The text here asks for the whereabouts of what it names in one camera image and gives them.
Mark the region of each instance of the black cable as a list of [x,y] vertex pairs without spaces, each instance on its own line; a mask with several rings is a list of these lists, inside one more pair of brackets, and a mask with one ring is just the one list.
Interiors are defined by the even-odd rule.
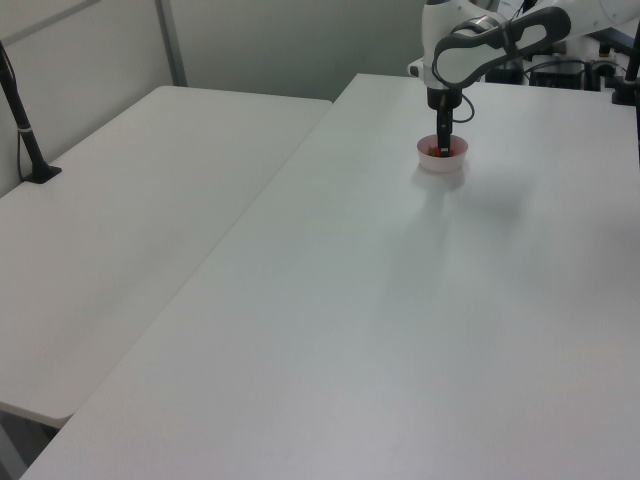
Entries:
[[538,65],[534,65],[533,67],[527,68],[522,73],[526,75],[527,73],[534,72],[535,70],[538,70],[540,68],[553,67],[555,65],[562,65],[565,63],[579,63],[583,67],[587,65],[587,62],[583,60],[554,60],[554,61],[544,62],[544,63],[539,63]]
[[471,103],[471,100],[469,100],[469,98],[464,94],[461,93],[460,95],[462,95],[462,98],[465,99],[465,101],[469,104],[469,108],[471,108],[471,115],[469,115],[469,118],[467,118],[466,120],[451,120],[453,123],[469,123],[471,120],[473,120],[473,117],[476,116],[476,109],[473,106],[473,103]]
[[[436,80],[438,80],[441,84],[443,84],[448,89],[459,90],[458,88],[455,88],[453,85],[451,85],[449,82],[447,82],[444,78],[440,76],[440,73],[438,73],[438,66],[436,65],[435,59],[431,64],[431,73],[433,73],[433,76],[436,78]],[[471,115],[469,116],[469,118],[465,120],[452,119],[451,121],[453,123],[469,123],[476,116],[476,109],[473,106],[473,103],[471,102],[471,100],[469,100],[469,98],[464,93],[460,92],[460,95],[462,95],[462,98],[464,98],[464,100],[469,104],[469,107],[471,108]]]
[[591,65],[595,65],[595,64],[598,64],[598,63],[604,63],[605,65],[612,65],[614,67],[618,67],[624,73],[627,73],[627,69],[624,68],[622,65],[620,65],[619,63],[616,63],[616,62],[611,62],[609,60],[594,60],[593,62],[591,62]]
[[18,130],[18,177],[20,177],[20,181],[24,182],[24,177],[22,176],[22,165],[20,165],[20,130]]

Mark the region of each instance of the wall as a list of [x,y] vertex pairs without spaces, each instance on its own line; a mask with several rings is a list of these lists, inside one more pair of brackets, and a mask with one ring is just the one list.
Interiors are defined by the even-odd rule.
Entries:
[[[101,0],[6,50],[47,161],[171,84],[154,0]],[[16,126],[0,94],[0,196],[18,184],[15,157]]]
[[424,0],[172,0],[191,87],[335,100],[422,57]]

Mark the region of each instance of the bowl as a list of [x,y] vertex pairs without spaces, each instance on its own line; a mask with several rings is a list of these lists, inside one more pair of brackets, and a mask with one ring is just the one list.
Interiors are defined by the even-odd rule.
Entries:
[[438,146],[438,136],[429,135],[418,142],[418,156],[420,166],[433,173],[455,172],[462,168],[464,159],[469,150],[469,144],[462,138],[451,135],[451,149],[456,153],[452,157],[432,157],[428,154],[429,148]]

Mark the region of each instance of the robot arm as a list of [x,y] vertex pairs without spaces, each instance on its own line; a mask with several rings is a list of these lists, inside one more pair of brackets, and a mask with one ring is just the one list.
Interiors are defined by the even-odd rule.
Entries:
[[638,0],[541,0],[513,21],[468,0],[426,0],[424,82],[429,106],[438,111],[443,155],[449,151],[452,111],[462,102],[461,90],[489,69],[638,17]]

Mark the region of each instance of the white table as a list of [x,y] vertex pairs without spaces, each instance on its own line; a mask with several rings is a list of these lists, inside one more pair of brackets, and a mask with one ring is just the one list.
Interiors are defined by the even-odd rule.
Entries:
[[61,426],[330,103],[163,87],[0,200],[0,410]]
[[357,77],[24,480],[635,480],[635,111],[476,85],[431,176],[424,95]]

